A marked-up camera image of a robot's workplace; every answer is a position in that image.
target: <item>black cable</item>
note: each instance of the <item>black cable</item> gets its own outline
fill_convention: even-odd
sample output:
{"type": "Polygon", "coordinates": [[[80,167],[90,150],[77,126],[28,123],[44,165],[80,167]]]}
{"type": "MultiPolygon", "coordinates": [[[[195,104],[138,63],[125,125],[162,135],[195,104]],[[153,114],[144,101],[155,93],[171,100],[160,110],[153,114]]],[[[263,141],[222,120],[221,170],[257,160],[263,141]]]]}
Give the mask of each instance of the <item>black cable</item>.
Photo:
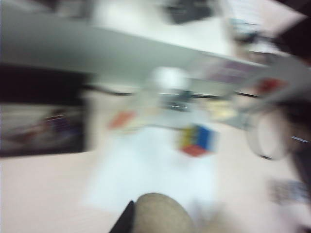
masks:
{"type": "Polygon", "coordinates": [[[247,94],[247,93],[242,93],[242,92],[236,92],[237,95],[239,96],[246,96],[246,97],[252,97],[252,98],[259,98],[259,96],[255,96],[252,94],[247,94]]]}
{"type": "Polygon", "coordinates": [[[203,94],[191,94],[192,98],[204,98],[204,99],[221,99],[221,96],[214,96],[214,95],[203,95],[203,94]]]}
{"type": "MultiPolygon", "coordinates": [[[[113,95],[113,96],[132,96],[135,94],[135,93],[126,93],[126,92],[116,92],[105,87],[99,87],[99,86],[93,86],[93,85],[84,85],[83,88],[87,90],[99,91],[99,92],[113,95]]],[[[246,94],[246,93],[241,93],[241,92],[236,92],[236,94],[240,96],[246,96],[246,97],[252,97],[252,98],[259,97],[259,96],[255,96],[252,94],[246,94]]],[[[197,94],[197,93],[191,94],[191,97],[192,98],[204,98],[204,99],[221,99],[221,96],[204,95],[204,94],[197,94]]]]}
{"type": "Polygon", "coordinates": [[[93,85],[83,85],[83,88],[87,90],[99,91],[99,92],[113,95],[113,96],[132,96],[135,94],[135,93],[116,92],[116,91],[109,90],[105,87],[99,87],[99,86],[93,86],[93,85]]]}
{"type": "MultiPolygon", "coordinates": [[[[276,109],[279,109],[279,106],[274,106],[273,108],[267,108],[265,109],[260,115],[259,115],[259,118],[260,120],[263,119],[263,117],[271,112],[273,112],[274,110],[276,109]]],[[[257,125],[254,126],[252,123],[251,123],[251,120],[252,120],[252,117],[253,117],[253,114],[257,113],[257,110],[252,110],[252,113],[249,113],[249,116],[246,118],[246,121],[244,123],[244,129],[245,129],[245,132],[246,132],[246,140],[247,140],[247,143],[248,143],[248,146],[249,148],[251,149],[251,151],[256,154],[257,156],[261,157],[261,158],[264,158],[264,159],[269,159],[269,160],[279,160],[279,159],[282,159],[284,157],[286,157],[288,154],[291,154],[293,151],[294,151],[294,143],[295,141],[293,140],[293,143],[291,143],[289,146],[287,146],[285,152],[284,152],[284,155],[281,156],[280,158],[273,158],[273,155],[275,154],[274,153],[271,153],[270,155],[266,155],[262,152],[262,147],[259,143],[259,137],[258,137],[258,125],[259,125],[259,121],[257,122],[257,125]],[[252,133],[252,136],[253,138],[250,138],[250,129],[253,129],[253,133],[252,133]]]]}

